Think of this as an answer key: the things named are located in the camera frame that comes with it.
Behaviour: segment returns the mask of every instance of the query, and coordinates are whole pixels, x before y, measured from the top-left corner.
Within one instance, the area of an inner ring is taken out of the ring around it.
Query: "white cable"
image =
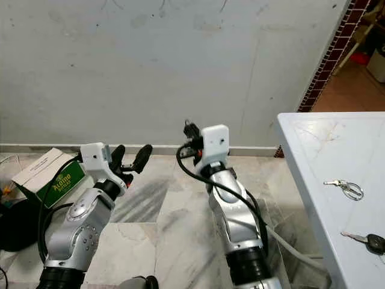
[[[330,286],[331,286],[331,279],[329,274],[327,274],[323,284],[320,286],[319,289],[329,289]]]
[[[324,257],[320,254],[304,254],[305,256],[309,257],[310,259],[323,259]]]
[[[302,253],[299,253],[299,251],[297,251],[294,247],[292,247],[288,242],[286,242],[281,236],[279,236],[272,228],[270,228],[269,226],[266,225],[266,229],[267,231],[283,246],[285,247],[286,250],[288,250],[294,257],[296,257],[297,259],[299,259],[300,261],[302,261],[303,263],[309,265],[309,266],[312,266],[313,268],[316,268],[318,269],[319,271],[322,271],[324,273],[327,273],[327,270],[326,268],[310,259],[309,257],[303,255]]]
[[[19,155],[17,155],[17,154],[9,155],[9,156],[3,158],[3,159],[0,161],[0,164],[2,164],[4,161],[6,161],[6,160],[8,160],[8,159],[10,159],[10,158],[15,158],[15,159],[16,159],[16,162],[17,162],[18,165],[19,165],[20,171],[22,171],[22,170],[23,170],[23,167],[22,167],[22,164],[20,163]],[[15,187],[15,185],[13,184],[13,182],[11,182],[11,184],[9,185],[9,189],[10,189],[10,190],[13,190],[13,189],[14,189],[14,187],[12,187],[12,185]]]

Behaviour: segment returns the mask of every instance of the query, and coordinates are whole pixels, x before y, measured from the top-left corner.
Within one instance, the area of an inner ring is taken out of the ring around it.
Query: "gray wall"
[[[345,2],[3,0],[0,142],[276,145]]]

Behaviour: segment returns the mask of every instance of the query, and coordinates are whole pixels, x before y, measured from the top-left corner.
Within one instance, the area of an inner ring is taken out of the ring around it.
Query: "silver robot arm segment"
[[[64,222],[52,234],[38,289],[80,288],[96,252],[100,233],[115,207],[114,201],[125,193],[134,178],[125,172],[141,173],[151,152],[151,145],[144,146],[135,161],[125,167],[122,166],[125,153],[122,145],[113,153],[103,143],[81,146],[84,168],[94,179],[95,185],[88,188],[69,208]],[[148,280],[136,278],[132,282],[145,286]]]
[[[246,189],[226,168],[229,153],[229,129],[224,125],[199,129],[186,123],[188,153],[194,157],[199,177],[221,184],[236,195],[250,201]],[[206,185],[209,206],[214,214],[227,264],[235,289],[281,289],[279,280],[271,275],[266,263],[258,219],[237,196],[211,184]]]

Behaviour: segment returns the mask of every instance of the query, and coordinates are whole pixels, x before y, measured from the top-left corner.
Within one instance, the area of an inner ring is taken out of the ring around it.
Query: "red object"
[[[362,65],[367,65],[370,59],[371,58],[369,55],[362,52],[355,52],[352,54],[352,56],[350,56],[351,61]]]

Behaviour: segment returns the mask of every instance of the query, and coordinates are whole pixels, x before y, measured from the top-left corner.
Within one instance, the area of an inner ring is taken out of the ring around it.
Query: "cardboard box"
[[[53,148],[14,176],[12,181],[29,200],[40,205],[47,190],[48,183],[58,169],[71,158],[71,155]],[[58,175],[52,188],[49,190],[45,207],[51,208],[54,206],[80,182],[83,177],[84,172],[78,162],[75,161],[67,165]]]

